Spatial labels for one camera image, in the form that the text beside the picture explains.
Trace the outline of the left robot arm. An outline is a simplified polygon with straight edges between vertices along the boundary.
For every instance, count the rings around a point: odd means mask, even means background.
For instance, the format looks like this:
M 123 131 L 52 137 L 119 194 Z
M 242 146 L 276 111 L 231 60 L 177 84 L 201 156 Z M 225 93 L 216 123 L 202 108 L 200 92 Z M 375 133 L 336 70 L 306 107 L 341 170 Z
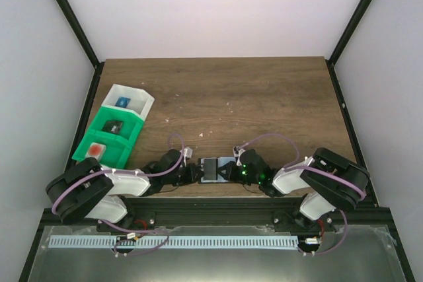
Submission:
M 171 149 L 158 161 L 136 170 L 118 170 L 101 165 L 95 158 L 84 159 L 46 186 L 52 213 L 65 225 L 82 219 L 105 219 L 119 231 L 129 231 L 135 215 L 124 197 L 150 196 L 167 185 L 197 182 L 204 173 L 200 164 L 188 162 L 191 154 L 189 148 Z

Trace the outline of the black leather card holder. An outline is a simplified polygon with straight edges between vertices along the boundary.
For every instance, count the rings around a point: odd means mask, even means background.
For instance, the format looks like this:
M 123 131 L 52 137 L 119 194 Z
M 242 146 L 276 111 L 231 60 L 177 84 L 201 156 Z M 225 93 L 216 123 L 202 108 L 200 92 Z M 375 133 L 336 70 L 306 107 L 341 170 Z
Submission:
M 210 158 L 217 158 L 217 168 L 223 166 L 224 164 L 227 164 L 228 162 L 235 162 L 234 157 L 210 157 Z M 198 159 L 198 164 L 204 165 L 204 159 L 210 159 L 210 158 L 200 158 Z M 202 178 L 201 182 L 198 182 L 199 184 L 224 184 L 228 183 L 228 181 L 224 180 L 218 173 L 217 173 L 217 180 L 214 182 L 205 182 L 204 177 Z

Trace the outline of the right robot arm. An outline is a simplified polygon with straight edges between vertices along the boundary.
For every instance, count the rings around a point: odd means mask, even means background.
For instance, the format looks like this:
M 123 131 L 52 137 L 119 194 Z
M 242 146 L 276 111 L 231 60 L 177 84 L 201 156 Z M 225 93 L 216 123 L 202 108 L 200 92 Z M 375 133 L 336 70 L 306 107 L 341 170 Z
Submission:
M 325 213 L 354 210 L 366 197 L 369 172 L 362 166 L 321 147 L 313 156 L 280 169 L 271 168 L 254 149 L 238 150 L 234 158 L 217 167 L 227 182 L 257 185 L 269 197 L 283 197 L 311 188 L 293 215 L 294 225 L 308 231 Z

